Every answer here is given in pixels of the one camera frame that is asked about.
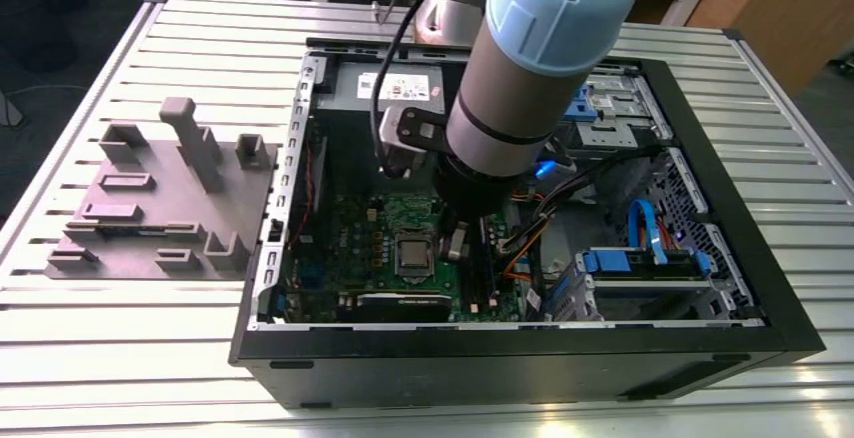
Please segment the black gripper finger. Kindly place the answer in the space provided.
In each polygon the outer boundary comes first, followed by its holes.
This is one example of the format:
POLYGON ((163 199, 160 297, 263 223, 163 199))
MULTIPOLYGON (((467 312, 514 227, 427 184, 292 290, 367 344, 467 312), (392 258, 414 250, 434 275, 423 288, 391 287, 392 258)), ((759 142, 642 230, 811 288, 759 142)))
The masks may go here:
POLYGON ((465 221, 458 222, 441 240, 441 257, 445 262, 462 262, 470 256, 469 243, 470 226, 465 221))

